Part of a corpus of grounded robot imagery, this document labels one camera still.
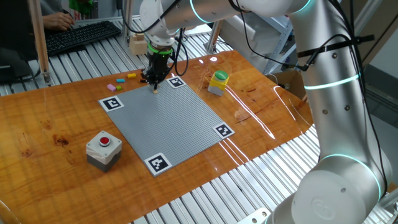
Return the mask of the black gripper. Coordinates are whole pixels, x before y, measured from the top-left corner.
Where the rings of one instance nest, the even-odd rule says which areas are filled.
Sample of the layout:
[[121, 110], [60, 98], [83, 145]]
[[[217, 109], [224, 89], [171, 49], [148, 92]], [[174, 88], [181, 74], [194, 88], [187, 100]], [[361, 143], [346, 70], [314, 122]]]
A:
[[146, 80], [152, 90], [157, 90], [170, 71], [168, 66], [170, 54], [149, 52], [146, 56], [149, 59], [149, 64], [145, 69]]

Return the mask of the person's bare hand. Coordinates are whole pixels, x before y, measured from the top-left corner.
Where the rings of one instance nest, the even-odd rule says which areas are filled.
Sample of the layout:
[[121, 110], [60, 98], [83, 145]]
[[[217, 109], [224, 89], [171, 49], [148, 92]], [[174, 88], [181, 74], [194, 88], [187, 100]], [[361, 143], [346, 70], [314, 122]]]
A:
[[48, 30], [67, 31], [72, 25], [75, 25], [75, 21], [71, 15], [57, 12], [43, 17], [44, 28]]

